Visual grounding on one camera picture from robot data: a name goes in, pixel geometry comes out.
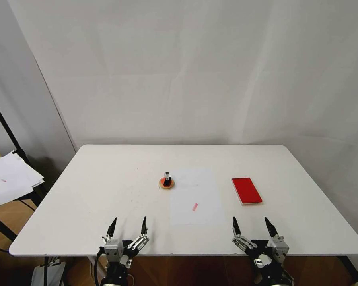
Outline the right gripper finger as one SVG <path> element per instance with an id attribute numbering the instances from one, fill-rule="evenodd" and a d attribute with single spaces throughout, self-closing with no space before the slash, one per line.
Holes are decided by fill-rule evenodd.
<path id="1" fill-rule="evenodd" d="M 264 220 L 270 236 L 268 241 L 283 241 L 284 237 L 278 234 L 276 227 L 269 221 L 266 216 L 264 217 Z"/>
<path id="2" fill-rule="evenodd" d="M 241 234 L 241 230 L 239 228 L 236 217 L 233 217 L 233 233 L 234 236 L 232 238 L 232 242 L 242 251 L 246 250 L 254 250 L 255 243 L 251 240 L 247 239 L 245 236 Z"/>

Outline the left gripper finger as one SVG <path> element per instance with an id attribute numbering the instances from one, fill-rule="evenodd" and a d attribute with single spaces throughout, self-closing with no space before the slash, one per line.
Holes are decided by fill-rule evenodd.
<path id="1" fill-rule="evenodd" d="M 104 243 L 106 243 L 108 240 L 111 240 L 113 238 L 116 222 L 117 222 L 117 217 L 114 218 L 114 220 L 108 227 L 106 235 L 102 237 Z"/>
<path id="2" fill-rule="evenodd" d="M 129 251 L 140 251 L 150 240 L 147 231 L 146 217 L 144 217 L 140 235 L 128 244 L 127 249 Z"/>

